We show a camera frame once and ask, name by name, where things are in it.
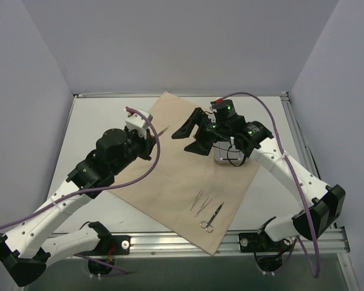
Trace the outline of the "steel tweezers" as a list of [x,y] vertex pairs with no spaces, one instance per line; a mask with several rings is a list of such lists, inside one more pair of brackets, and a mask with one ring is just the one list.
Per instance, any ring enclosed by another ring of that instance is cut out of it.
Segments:
[[194,206],[197,204],[197,202],[199,201],[199,199],[201,198],[202,194],[203,194],[204,190],[203,189],[200,189],[200,191],[197,193],[191,207],[189,210],[192,210],[194,208]]
[[205,199],[205,201],[202,203],[201,207],[199,208],[199,210],[197,211],[197,213],[195,214],[195,217],[197,217],[208,205],[209,203],[212,201],[212,199],[210,197],[207,197]]
[[168,129],[169,129],[168,126],[164,129],[162,129],[160,132],[158,132],[158,136],[161,137]]

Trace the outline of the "steel instrument tray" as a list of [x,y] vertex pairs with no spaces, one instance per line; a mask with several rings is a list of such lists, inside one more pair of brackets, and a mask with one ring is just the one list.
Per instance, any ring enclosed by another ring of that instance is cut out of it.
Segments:
[[214,160],[217,164],[229,164],[239,167],[248,160],[241,151],[233,148],[230,142],[216,142],[212,148],[214,150]]

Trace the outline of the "beige wrapping cloth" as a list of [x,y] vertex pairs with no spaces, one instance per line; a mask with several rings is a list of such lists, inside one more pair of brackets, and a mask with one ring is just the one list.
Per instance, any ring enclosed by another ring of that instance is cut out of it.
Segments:
[[[171,230],[214,254],[227,230],[255,230],[268,220],[262,167],[253,161],[241,167],[219,165],[212,155],[185,152],[191,138],[171,138],[195,108],[207,109],[210,101],[209,97],[183,98],[170,93],[122,101],[124,106],[149,111],[157,130],[169,129],[160,138],[161,156],[154,169],[149,162],[137,160],[116,177],[117,183],[127,182],[128,186],[112,191],[109,225],[114,231]],[[201,198],[189,210],[200,189],[204,190]],[[195,217],[207,197],[212,201]],[[221,203],[224,205],[212,223],[214,230],[207,233],[200,223]]]

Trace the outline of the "steel surgical scissors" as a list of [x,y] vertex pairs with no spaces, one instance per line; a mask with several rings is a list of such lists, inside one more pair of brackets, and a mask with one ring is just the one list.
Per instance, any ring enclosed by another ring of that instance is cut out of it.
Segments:
[[217,217],[218,213],[220,212],[220,210],[222,209],[224,203],[221,203],[217,209],[215,210],[215,212],[212,214],[212,216],[207,220],[207,221],[202,221],[200,223],[200,227],[202,229],[205,229],[205,231],[207,233],[212,233],[214,230],[214,227],[212,226],[213,221],[215,220],[215,218]]

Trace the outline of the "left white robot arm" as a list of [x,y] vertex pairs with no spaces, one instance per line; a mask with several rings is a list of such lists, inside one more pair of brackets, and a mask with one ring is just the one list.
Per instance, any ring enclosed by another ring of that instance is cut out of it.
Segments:
[[78,253],[103,254],[116,246],[110,231],[99,221],[55,238],[51,234],[81,207],[109,189],[115,176],[137,158],[149,161],[159,149],[156,131],[109,129],[67,175],[55,193],[15,228],[0,232],[0,262],[17,286],[38,279],[52,264]]

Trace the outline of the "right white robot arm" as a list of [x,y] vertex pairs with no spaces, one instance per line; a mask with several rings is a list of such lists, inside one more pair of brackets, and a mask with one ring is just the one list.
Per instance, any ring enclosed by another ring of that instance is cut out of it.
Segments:
[[339,185],[330,186],[310,173],[279,146],[278,138],[262,123],[247,122],[244,116],[238,115],[231,100],[214,101],[211,105],[211,115],[195,108],[172,139],[194,137],[184,149],[203,156],[210,153],[215,143],[228,142],[246,159],[271,173],[303,208],[284,218],[269,219],[257,235],[258,245],[271,250],[287,237],[319,238],[339,217],[345,190]]

